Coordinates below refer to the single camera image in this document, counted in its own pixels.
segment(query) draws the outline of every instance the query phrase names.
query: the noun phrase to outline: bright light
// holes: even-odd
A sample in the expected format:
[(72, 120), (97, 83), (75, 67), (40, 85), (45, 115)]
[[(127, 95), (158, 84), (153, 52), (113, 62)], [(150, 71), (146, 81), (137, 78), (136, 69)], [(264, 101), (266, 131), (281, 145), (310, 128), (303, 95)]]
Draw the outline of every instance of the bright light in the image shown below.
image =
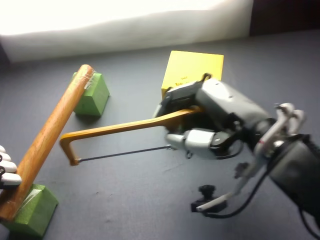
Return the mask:
[(76, 29), (154, 13), (209, 10), (225, 0), (0, 0), (0, 35)]

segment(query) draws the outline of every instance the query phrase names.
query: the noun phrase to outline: table surface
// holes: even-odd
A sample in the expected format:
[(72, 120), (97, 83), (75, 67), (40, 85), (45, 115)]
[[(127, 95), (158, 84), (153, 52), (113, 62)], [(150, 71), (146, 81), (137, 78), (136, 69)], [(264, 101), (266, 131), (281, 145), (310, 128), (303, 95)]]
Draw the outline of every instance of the table surface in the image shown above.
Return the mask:
[[(171, 50), (224, 55), (222, 80), (274, 117), (274, 103), (305, 110), (304, 133), (320, 143), (320, 31), (303, 31), (130, 52), (35, 61), (0, 73), (0, 144), (18, 163), (81, 64), (102, 73), (110, 90), (100, 119), (71, 115), (63, 133), (148, 119), (161, 100)], [(81, 157), (164, 146), (163, 127), (74, 143)], [(312, 239), (296, 206), (267, 179), (249, 207), (231, 219), (190, 212), (198, 186), (216, 185), (217, 195), (235, 184), (234, 168), (252, 161), (248, 150), (212, 160), (182, 151), (158, 150), (69, 166), (58, 143), (35, 183), (58, 198), (45, 240), (301, 240)], [(230, 212), (248, 197), (253, 183), (230, 202)], [(1, 226), (0, 239), (8, 231)]]

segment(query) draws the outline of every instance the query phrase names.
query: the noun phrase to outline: robotic hand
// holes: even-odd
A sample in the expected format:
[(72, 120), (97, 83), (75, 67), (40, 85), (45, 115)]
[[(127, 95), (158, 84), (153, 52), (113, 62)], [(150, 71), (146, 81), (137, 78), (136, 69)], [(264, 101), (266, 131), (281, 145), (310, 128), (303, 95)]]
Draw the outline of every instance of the robotic hand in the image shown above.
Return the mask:
[(21, 177), (16, 174), (17, 166), (11, 162), (11, 157), (0, 145), (0, 189), (13, 189), (21, 184)]
[[(226, 159), (239, 154), (246, 144), (254, 160), (239, 163), (235, 168), (235, 178), (240, 180), (230, 192), (213, 197), (214, 186), (200, 187), (203, 198), (191, 204), (192, 212), (217, 219), (233, 217), (245, 209), (266, 176), (270, 176), (298, 206), (305, 226), (309, 227), (303, 211), (312, 215), (320, 227), (320, 149), (309, 135), (299, 133), (305, 121), (303, 111), (284, 103), (275, 107), (277, 119), (274, 119), (250, 99), (206, 73), (201, 81), (168, 89), (154, 117), (195, 106), (202, 113), (185, 119), (179, 128), (166, 135), (172, 148), (186, 151), (187, 158), (196, 154)], [(226, 208), (227, 201), (240, 194), (263, 166), (265, 173), (238, 210), (214, 214)]]

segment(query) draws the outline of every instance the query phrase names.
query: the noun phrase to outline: green foam block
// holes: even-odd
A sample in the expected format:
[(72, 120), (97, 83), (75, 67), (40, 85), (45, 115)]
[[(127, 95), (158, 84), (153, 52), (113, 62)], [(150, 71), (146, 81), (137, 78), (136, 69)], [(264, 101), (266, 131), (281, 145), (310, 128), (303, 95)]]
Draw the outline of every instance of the green foam block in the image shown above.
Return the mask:
[(57, 205), (58, 200), (47, 187), (33, 184), (14, 220), (3, 225), (11, 233), (42, 238)]
[(93, 78), (87, 84), (80, 101), (74, 108), (79, 115), (93, 115), (101, 117), (104, 112), (110, 93), (101, 73), (94, 73)]

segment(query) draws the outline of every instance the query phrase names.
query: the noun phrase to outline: wooden rod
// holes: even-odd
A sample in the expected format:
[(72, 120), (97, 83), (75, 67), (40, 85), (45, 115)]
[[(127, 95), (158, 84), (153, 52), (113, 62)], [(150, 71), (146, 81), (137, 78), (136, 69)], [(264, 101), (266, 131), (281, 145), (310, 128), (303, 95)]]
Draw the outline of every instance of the wooden rod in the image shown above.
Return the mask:
[(17, 168), (17, 174), (21, 176), (22, 183), (16, 189), (3, 190), (0, 195), (0, 220), (12, 221), (14, 219), (93, 74), (94, 69), (91, 66), (82, 65), (80, 67), (41, 131), (35, 137)]
[(76, 166), (79, 164), (79, 158), (76, 156), (75, 152), (71, 147), (70, 143), (72, 141), (93, 138), (93, 137), (98, 137), (98, 136), (103, 136), (108, 134), (127, 132), (127, 131), (138, 130), (138, 129), (152, 128), (157, 126), (164, 126), (167, 129), (170, 129), (170, 128), (174, 129), (177, 127), (177, 125), (181, 123), (184, 116), (198, 113), (199, 111), (200, 111), (199, 109), (198, 110), (183, 109), (183, 110), (176, 111), (176, 112), (163, 115), (160, 117), (156, 117), (156, 118), (65, 133), (61, 136), (60, 146), (62, 147), (62, 150), (68, 157), (70, 161), (70, 165)]

